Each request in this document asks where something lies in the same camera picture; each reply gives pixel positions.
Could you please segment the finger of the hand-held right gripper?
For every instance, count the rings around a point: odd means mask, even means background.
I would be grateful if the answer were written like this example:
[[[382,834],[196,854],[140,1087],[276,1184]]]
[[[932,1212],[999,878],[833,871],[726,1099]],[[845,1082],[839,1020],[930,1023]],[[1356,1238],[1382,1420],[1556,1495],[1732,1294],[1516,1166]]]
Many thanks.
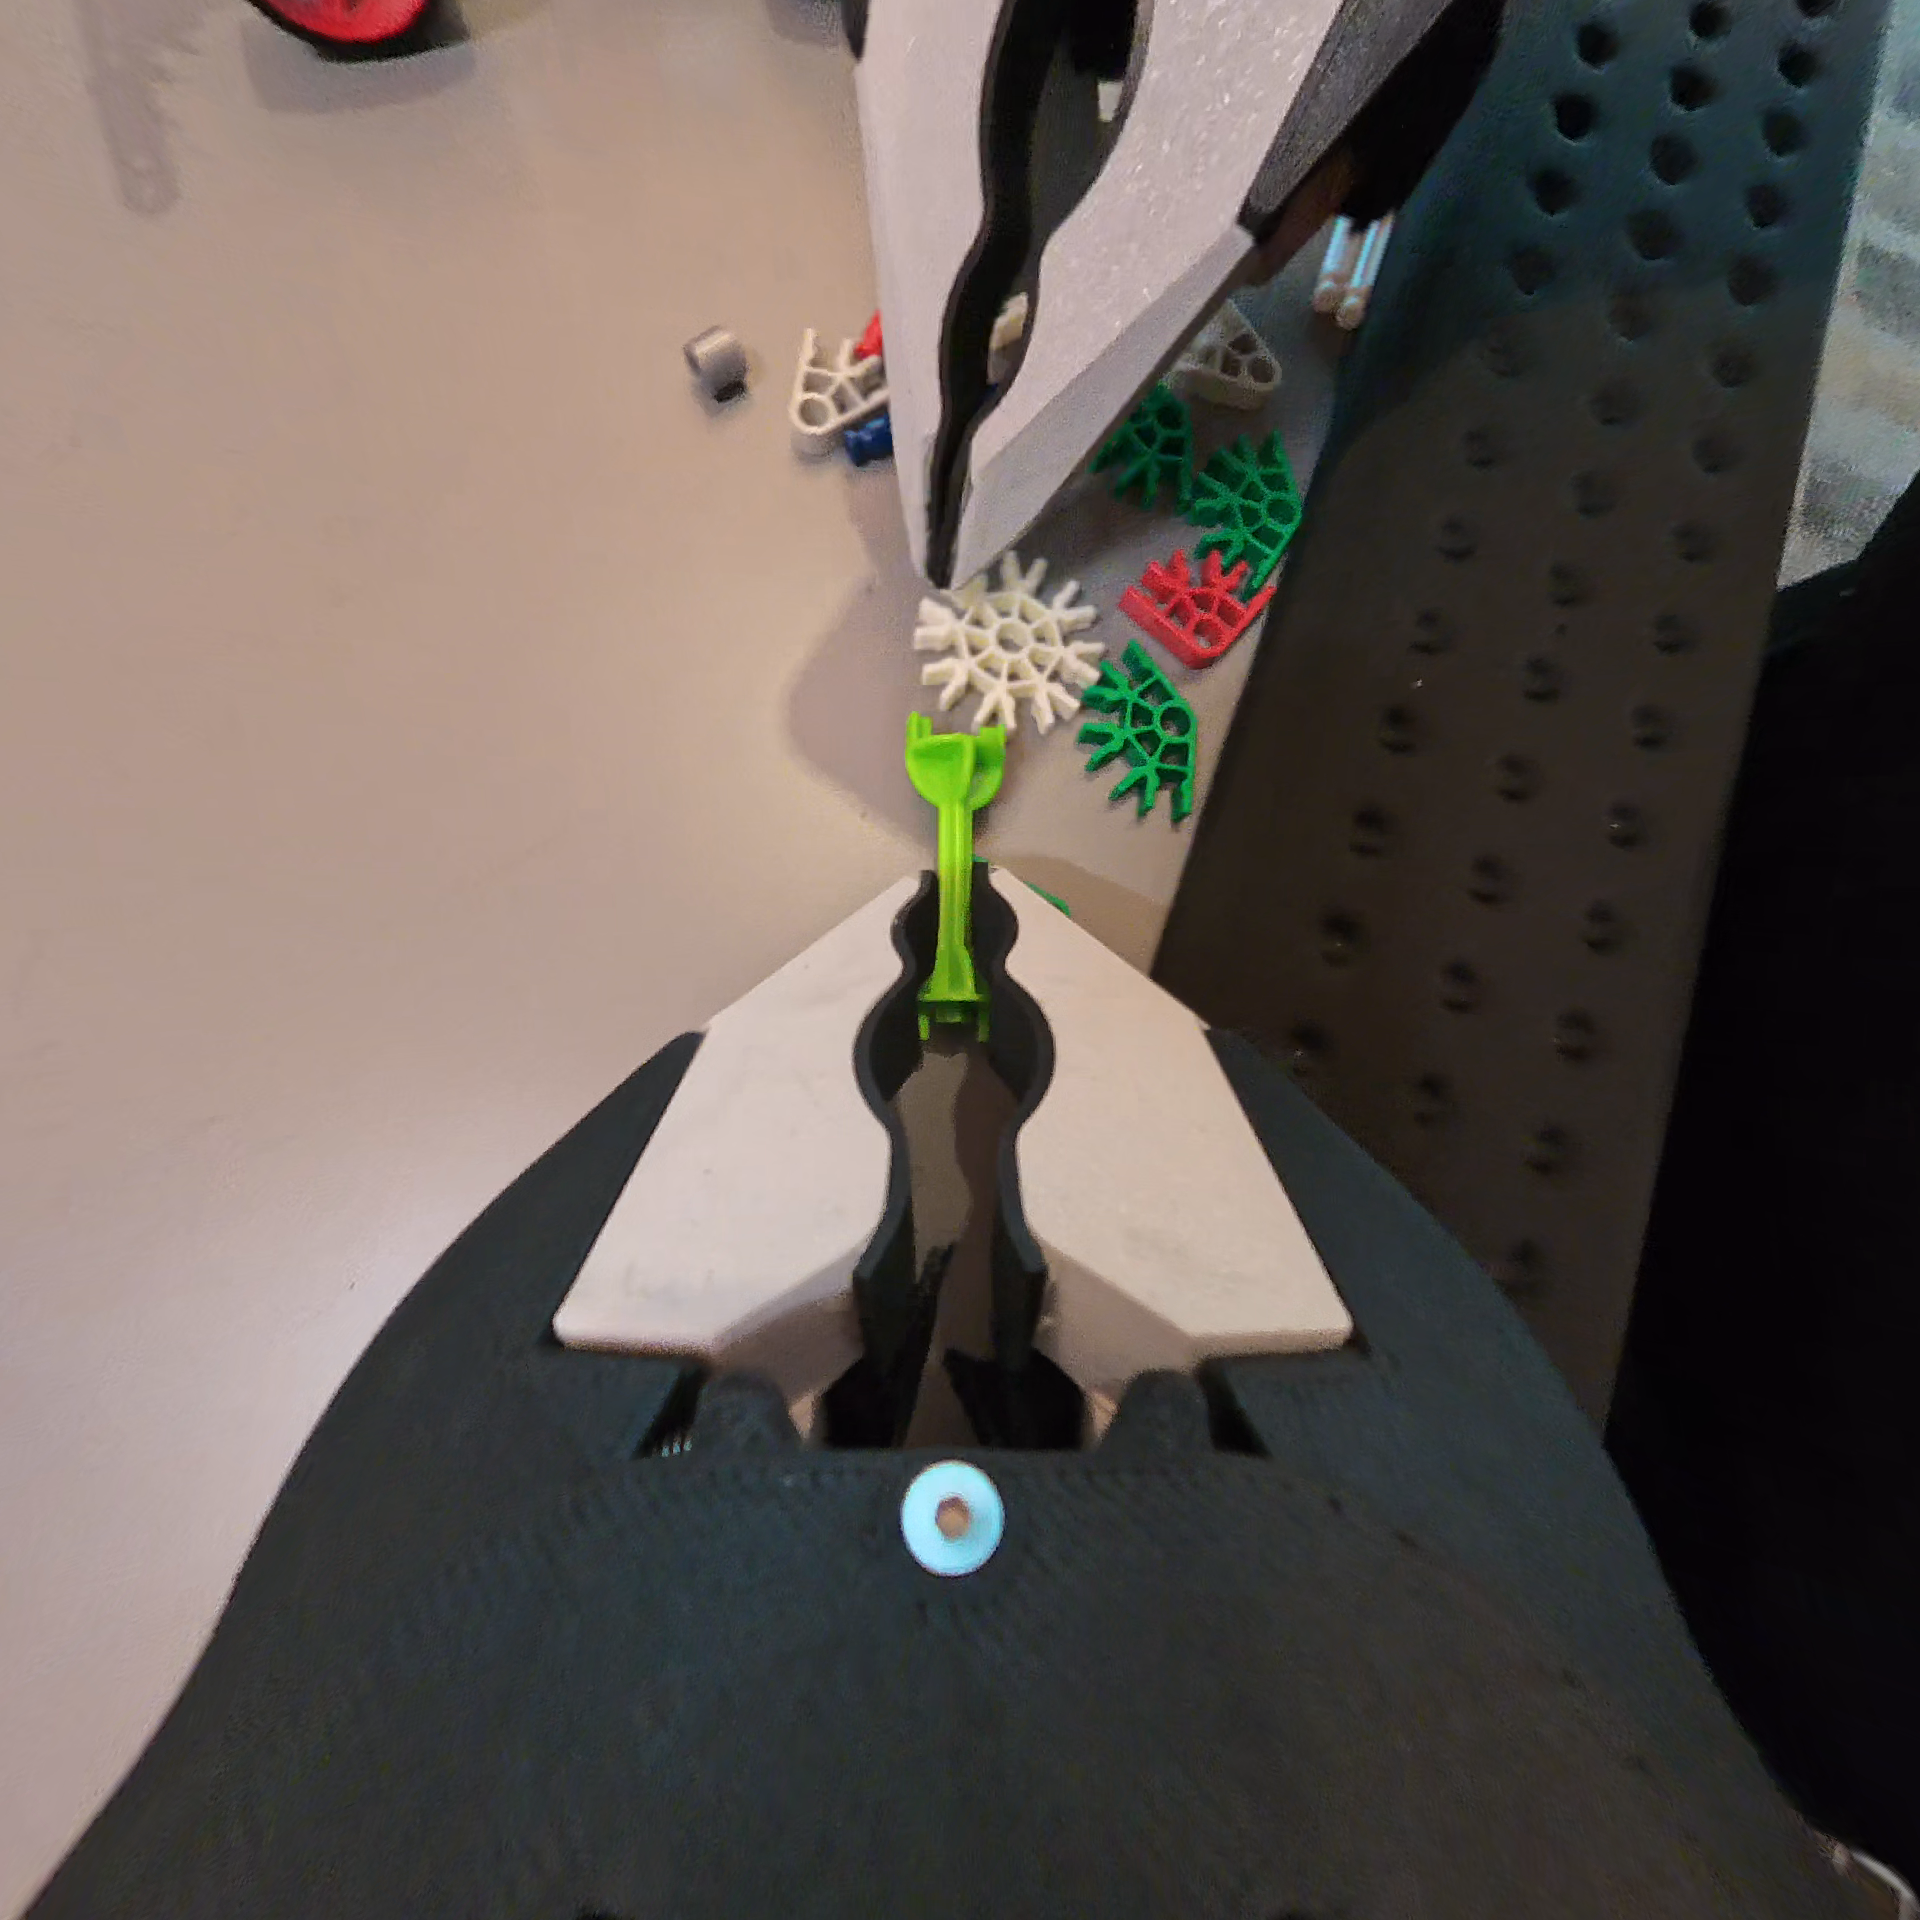
[[[1345,4],[1142,4],[1111,147],[1039,246],[1023,347],[944,418],[944,579],[1039,519],[1349,128]]]
[[[881,362],[908,544],[950,584],[970,442],[992,410],[992,326],[1032,228],[1032,132],[1052,3],[855,4]]]

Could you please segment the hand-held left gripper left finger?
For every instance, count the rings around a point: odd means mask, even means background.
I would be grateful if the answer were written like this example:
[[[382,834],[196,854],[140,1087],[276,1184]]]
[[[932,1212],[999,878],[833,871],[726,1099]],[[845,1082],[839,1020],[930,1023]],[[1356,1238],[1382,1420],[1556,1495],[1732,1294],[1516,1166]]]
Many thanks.
[[[766,1375],[833,1445],[904,1440],[940,1283],[898,1096],[936,920],[936,879],[900,879],[708,1022],[554,1312],[561,1347]]]

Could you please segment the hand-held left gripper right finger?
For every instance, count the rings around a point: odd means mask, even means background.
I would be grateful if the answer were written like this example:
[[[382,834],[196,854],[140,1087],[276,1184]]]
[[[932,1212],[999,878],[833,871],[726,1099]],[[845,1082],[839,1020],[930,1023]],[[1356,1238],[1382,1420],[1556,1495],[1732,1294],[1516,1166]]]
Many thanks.
[[[994,1147],[989,1445],[1069,1450],[1140,1375],[1332,1354],[1352,1315],[1207,1023],[1032,895],[975,875]]]

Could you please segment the lime green plastic piece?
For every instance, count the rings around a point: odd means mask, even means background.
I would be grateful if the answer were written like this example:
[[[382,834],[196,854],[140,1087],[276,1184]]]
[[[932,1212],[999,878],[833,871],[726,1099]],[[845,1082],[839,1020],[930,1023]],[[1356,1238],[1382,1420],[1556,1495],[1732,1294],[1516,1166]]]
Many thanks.
[[[978,982],[970,952],[973,816],[1000,791],[1004,727],[940,732],[924,710],[904,717],[903,766],[936,816],[940,918],[932,959],[918,986],[918,1036],[935,1023],[960,1023],[975,1040],[992,1034],[989,991]]]

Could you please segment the light grey wedge connector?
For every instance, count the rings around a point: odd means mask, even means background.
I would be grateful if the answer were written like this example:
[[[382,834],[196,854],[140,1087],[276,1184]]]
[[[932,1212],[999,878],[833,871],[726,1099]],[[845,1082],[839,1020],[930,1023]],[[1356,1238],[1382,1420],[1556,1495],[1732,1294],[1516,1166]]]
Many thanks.
[[[849,430],[881,416],[889,400],[879,351],[864,351],[857,339],[829,342],[816,326],[802,331],[786,395],[786,431],[797,458],[823,459]]]
[[[1165,372],[1185,400],[1229,413],[1260,413],[1280,390],[1280,358],[1234,299],[1189,340]]]

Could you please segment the pair of white rods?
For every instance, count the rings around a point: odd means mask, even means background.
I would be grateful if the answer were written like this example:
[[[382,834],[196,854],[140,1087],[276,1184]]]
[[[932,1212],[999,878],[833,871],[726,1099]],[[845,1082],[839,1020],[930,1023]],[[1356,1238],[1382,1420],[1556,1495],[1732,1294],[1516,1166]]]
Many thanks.
[[[1341,331],[1356,331],[1362,325],[1396,219],[1396,211],[1386,211],[1367,223],[1343,212],[1332,219],[1311,286],[1311,312],[1317,317]]]

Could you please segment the red fan connector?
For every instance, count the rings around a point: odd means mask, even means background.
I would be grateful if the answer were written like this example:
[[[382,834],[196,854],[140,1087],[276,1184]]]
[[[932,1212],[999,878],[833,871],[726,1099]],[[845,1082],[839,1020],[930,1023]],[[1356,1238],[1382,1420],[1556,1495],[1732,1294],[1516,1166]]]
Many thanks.
[[[1151,560],[1120,592],[1118,608],[1185,669],[1215,664],[1260,621],[1278,579],[1253,584],[1246,560],[1223,567],[1215,550],[1193,560],[1176,548]]]

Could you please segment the black perforated panel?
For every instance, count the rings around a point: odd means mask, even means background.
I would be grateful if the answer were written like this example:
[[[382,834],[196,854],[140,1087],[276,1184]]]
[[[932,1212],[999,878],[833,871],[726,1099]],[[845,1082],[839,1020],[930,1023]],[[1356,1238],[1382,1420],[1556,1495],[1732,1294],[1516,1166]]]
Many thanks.
[[[1153,978],[1613,1397],[1888,4],[1508,4]]]

